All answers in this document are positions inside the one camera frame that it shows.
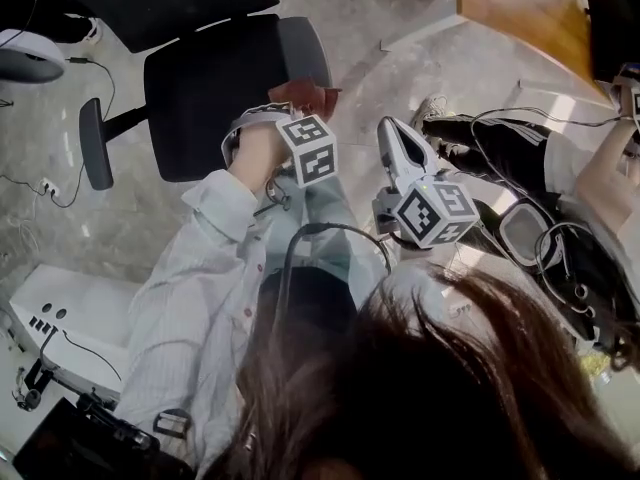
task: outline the black pants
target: black pants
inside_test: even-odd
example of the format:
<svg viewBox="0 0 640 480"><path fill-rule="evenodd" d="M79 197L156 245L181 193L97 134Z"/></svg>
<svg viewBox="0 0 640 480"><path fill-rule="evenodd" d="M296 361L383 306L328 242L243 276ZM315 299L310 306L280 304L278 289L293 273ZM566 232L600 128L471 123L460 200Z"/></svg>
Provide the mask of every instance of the black pants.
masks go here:
<svg viewBox="0 0 640 480"><path fill-rule="evenodd" d="M467 153L447 154L443 144L437 153L461 171L498 182L500 178L487 165L471 135L472 120L466 115L429 119L424 121L422 131L445 143L467 146ZM505 178L527 191L546 191L544 155L552 130L515 119L483 119L473 128L486 155Z"/></svg>
<svg viewBox="0 0 640 480"><path fill-rule="evenodd" d="M1 0L0 30L22 30L29 20L34 0ZM77 14L84 18L70 18ZM37 0L28 32L48 37L56 43L79 43L91 31L87 19L93 14L86 7L70 0Z"/></svg>

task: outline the brown hair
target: brown hair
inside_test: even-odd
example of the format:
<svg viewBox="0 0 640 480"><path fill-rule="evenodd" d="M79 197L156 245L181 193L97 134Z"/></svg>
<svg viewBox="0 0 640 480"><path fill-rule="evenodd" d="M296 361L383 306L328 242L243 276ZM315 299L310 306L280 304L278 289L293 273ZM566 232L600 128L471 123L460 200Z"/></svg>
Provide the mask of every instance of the brown hair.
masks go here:
<svg viewBox="0 0 640 480"><path fill-rule="evenodd" d="M434 322L418 293L404 308L384 287L313 358L288 360L297 334L268 346L263 319L239 378L240 424L204 478L302 478L322 461L362 478L635 476L536 301L481 272L433 276L481 310L491 345Z"/></svg>

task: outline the gray tile floor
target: gray tile floor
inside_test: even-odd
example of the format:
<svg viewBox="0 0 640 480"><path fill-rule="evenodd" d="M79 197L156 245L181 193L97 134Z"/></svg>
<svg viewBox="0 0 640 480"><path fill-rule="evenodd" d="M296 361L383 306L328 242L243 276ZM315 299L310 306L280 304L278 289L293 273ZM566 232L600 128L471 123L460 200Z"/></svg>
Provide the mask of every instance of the gray tile floor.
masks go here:
<svg viewBox="0 0 640 480"><path fill-rule="evenodd" d="M340 141L341 178L361 223L384 178L375 129L385 115L408 120L428 94L448 95L452 110L477 113L501 107L517 80L567 80L527 47L476 24L441 32L402 52L379 50L380 40L431 0L282 0L281 16L308 16L322 38L335 85L344 89L331 123ZM117 83L111 115L144 104L145 54L132 55L109 31L95 47L75 45L67 55L91 55ZM111 87L91 65L71 65L60 80L41 86L0 83L0 173L37 184L44 176L73 195L82 163L78 112L91 97L103 107ZM0 180L0 281L12 292L37 262L86 273L143 281L186 217L180 195L190 186L164 182L146 123L109 145L115 186L94 192L86 176L69 209L36 201L29 224L37 240L15 227L32 219L34 197Z"/></svg>

